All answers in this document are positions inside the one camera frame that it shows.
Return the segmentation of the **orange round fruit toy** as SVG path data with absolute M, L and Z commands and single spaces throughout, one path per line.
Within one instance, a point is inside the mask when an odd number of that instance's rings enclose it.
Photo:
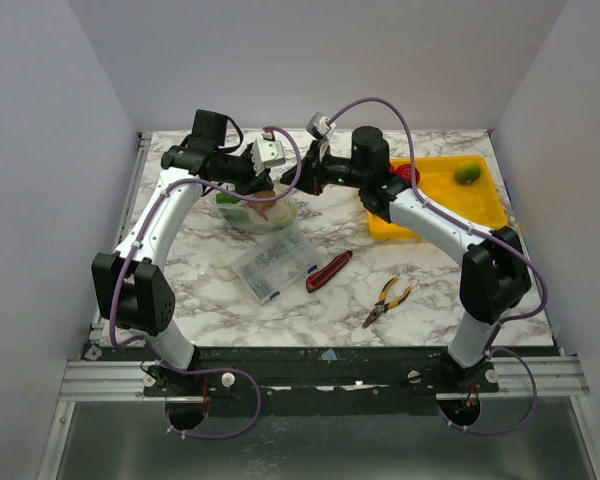
M 274 200 L 276 195 L 277 193 L 274 190 L 266 190 L 254 193 L 253 197 L 258 199 L 258 202 L 255 202 L 254 205 L 263 210 L 268 210 L 276 205 L 277 201 Z

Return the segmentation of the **clear zip top bag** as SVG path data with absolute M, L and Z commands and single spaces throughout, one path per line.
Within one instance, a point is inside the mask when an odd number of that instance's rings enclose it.
M 289 197 L 266 203 L 246 202 L 217 193 L 214 203 L 220 215 L 234 228 L 246 233 L 265 234 L 282 230 L 296 221 L 298 212 Z

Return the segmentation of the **red chili pepper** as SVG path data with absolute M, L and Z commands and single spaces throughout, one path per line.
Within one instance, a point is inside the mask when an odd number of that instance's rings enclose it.
M 266 209 L 264 208 L 264 206 L 262 204 L 256 204 L 255 206 L 252 207 L 252 209 L 264 221 L 268 220 L 268 215 L 266 213 Z

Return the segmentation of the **green bell pepper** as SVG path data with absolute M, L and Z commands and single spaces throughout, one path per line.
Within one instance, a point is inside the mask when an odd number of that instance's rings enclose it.
M 240 202 L 240 200 L 238 198 L 228 195 L 228 194 L 224 194 L 224 193 L 218 193 L 215 197 L 215 200 L 216 200 L 217 204 L 235 205 Z

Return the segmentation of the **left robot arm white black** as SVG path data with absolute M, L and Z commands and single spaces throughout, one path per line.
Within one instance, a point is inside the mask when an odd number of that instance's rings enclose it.
M 192 364 L 195 346 L 176 325 L 175 294 L 163 273 L 170 248 L 185 217 L 207 190 L 252 204 L 267 203 L 273 189 L 268 169 L 251 151 L 225 144 L 234 120 L 197 110 L 191 132 L 161 160 L 154 191 L 126 238 L 110 253 L 94 257 L 91 272 L 101 316 L 109 335 L 118 329 L 144 342 L 171 365 L 167 382 L 181 395 L 194 393 L 202 380 Z

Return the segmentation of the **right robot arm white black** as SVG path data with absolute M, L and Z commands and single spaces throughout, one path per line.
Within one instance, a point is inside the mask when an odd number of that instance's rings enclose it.
M 472 224 L 417 191 L 414 179 L 391 171 L 388 142 L 376 127 L 353 131 L 348 158 L 331 154 L 330 127 L 307 130 L 313 141 L 302 170 L 285 173 L 283 184 L 310 195 L 321 194 L 327 185 L 355 188 L 369 213 L 417 233 L 459 265 L 464 313 L 447 347 L 452 360 L 439 371 L 447 389 L 465 390 L 476 380 L 474 366 L 483 360 L 497 323 L 531 288 L 518 234 L 510 227 Z

